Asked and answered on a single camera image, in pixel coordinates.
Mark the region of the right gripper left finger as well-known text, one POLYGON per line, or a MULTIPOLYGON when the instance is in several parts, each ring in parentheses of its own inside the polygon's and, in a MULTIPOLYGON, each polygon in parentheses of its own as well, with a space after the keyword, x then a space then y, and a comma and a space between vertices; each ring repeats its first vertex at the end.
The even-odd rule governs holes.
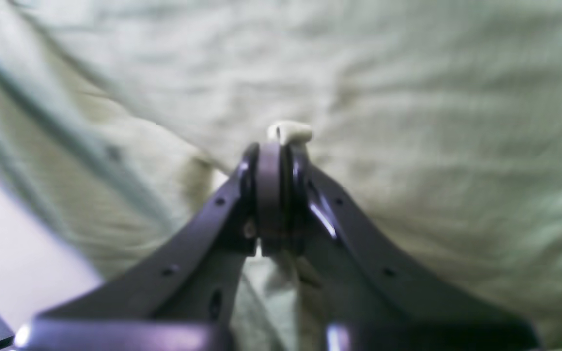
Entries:
POLYGON ((36 316, 18 351, 232 351, 247 257, 287 244, 288 151, 252 144, 230 178, 160 249, 118 278, 36 316))

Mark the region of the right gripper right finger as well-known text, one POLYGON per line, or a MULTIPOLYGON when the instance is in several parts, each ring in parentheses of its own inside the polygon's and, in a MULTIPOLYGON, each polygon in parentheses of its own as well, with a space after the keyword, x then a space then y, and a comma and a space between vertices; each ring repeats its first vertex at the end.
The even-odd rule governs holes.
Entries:
POLYGON ((326 351, 538 351, 533 327, 441 280, 393 244, 345 189, 287 146, 292 247, 328 306, 326 351))

